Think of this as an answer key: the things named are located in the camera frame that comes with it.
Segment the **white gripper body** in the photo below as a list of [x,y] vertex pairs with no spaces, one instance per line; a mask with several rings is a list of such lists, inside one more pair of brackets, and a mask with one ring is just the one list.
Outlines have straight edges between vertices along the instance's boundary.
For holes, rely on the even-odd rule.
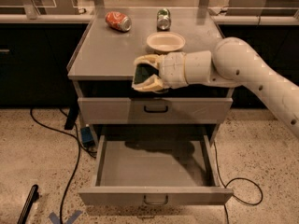
[[185,78],[185,54],[170,52],[162,56],[159,77],[166,89],[178,89],[188,85]]

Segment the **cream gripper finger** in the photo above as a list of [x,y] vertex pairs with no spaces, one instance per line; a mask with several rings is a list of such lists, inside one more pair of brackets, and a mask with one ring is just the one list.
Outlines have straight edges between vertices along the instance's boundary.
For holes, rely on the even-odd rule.
[[164,61],[163,55],[158,54],[147,54],[144,56],[137,57],[134,60],[134,66],[138,66],[140,64],[148,64],[155,69],[160,68],[160,64]]
[[140,92],[158,92],[166,89],[164,82],[157,75],[145,77],[143,75],[134,76],[132,88]]

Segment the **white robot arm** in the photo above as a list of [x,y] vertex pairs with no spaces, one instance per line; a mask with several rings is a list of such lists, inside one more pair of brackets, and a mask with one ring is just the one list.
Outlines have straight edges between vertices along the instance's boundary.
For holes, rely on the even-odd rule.
[[299,137],[299,87],[274,71],[245,41],[228,37],[212,50],[150,54],[134,61],[132,88],[140,92],[178,89],[193,84],[243,86]]

